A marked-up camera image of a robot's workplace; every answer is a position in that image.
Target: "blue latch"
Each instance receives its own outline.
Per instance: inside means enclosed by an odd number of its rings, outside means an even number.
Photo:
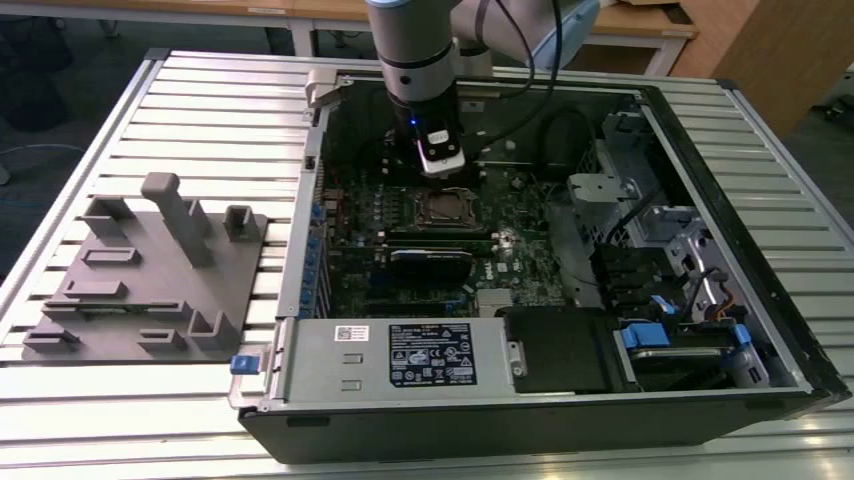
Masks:
[[[235,355],[231,357],[233,375],[258,375],[262,372],[262,357],[255,355]]]
[[[633,323],[621,330],[626,349],[669,347],[670,339],[661,323]]]
[[[733,327],[733,334],[736,335],[736,340],[740,345],[748,345],[753,342],[750,338],[750,332],[748,331],[748,327],[742,324],[737,324]]]
[[[676,315],[677,308],[665,300],[661,295],[653,295],[653,301],[658,303],[668,315]]]

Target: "slotted aluminum surface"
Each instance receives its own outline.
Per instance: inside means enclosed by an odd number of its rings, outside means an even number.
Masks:
[[[848,478],[854,402],[752,426],[700,447],[402,464],[279,465],[230,409],[227,365],[28,367],[22,340],[88,234],[74,220],[92,194],[139,197],[150,171],[182,175],[182,193],[209,212],[249,203],[271,217],[245,344],[273,339],[281,270],[307,123],[306,73],[373,62],[173,52],[141,69],[90,150],[71,208],[43,227],[0,323],[0,478],[187,478],[239,475],[371,478]],[[498,74],[525,76],[519,70]],[[709,80],[566,74],[566,80],[654,84],[697,142],[826,351],[854,388],[852,232],[738,94]],[[153,206],[142,198],[135,209]],[[15,293],[4,285],[6,293]],[[258,395],[249,377],[243,394]]]

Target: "power supply label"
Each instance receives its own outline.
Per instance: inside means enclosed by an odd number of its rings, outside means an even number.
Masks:
[[[471,325],[390,325],[391,384],[398,388],[477,385]]]

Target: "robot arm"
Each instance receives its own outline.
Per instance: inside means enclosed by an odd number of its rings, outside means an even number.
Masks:
[[[439,177],[466,165],[461,143],[454,32],[527,63],[527,52],[491,0],[367,0],[383,78],[397,116],[397,143]],[[600,0],[562,0],[564,54],[576,56],[600,11]],[[534,66],[550,68],[555,55],[553,0],[506,0],[533,48]]]

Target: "open computer chassis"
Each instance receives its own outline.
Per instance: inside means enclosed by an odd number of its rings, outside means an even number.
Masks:
[[[382,134],[382,80],[338,81],[241,411],[279,461],[698,444],[850,396],[657,88],[561,82],[437,181]],[[461,81],[469,132],[531,108],[483,100],[518,83]]]

